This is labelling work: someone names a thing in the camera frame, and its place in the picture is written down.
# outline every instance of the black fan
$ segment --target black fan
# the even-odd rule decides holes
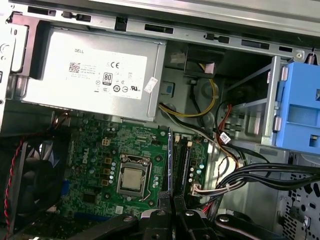
[[[32,148],[23,164],[16,213],[46,210],[59,198],[63,173],[55,158],[52,140]]]
[[[55,205],[61,196],[64,170],[68,156],[70,134],[56,132],[54,136],[30,137],[20,148],[15,159],[12,183],[9,188],[8,213],[10,233],[19,231]],[[0,191],[5,192],[10,175],[10,164],[17,140],[0,144]],[[0,224],[6,224],[4,205],[0,204]]]

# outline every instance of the cpu socket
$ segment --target cpu socket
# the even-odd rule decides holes
[[[121,165],[116,192],[125,196],[143,198],[149,178],[150,159],[125,154],[122,154],[120,158]]]

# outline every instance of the ce mark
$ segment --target ce mark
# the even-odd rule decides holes
[[[111,67],[114,69],[114,68],[117,68],[117,69],[119,69],[119,64],[120,64],[120,62],[115,62],[115,61],[113,61],[112,63],[111,63]]]

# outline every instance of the power supply unit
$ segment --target power supply unit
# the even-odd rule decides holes
[[[45,47],[41,78],[18,84],[23,102],[154,120],[165,40],[51,28]]]

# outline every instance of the perforated metal panel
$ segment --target perforated metal panel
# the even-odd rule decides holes
[[[293,164],[317,166],[306,161],[300,154],[293,155]],[[298,180],[305,174],[291,174],[287,178]],[[281,217],[278,222],[283,227],[283,235],[289,240],[320,239],[320,182],[312,183],[297,190],[283,192]]]

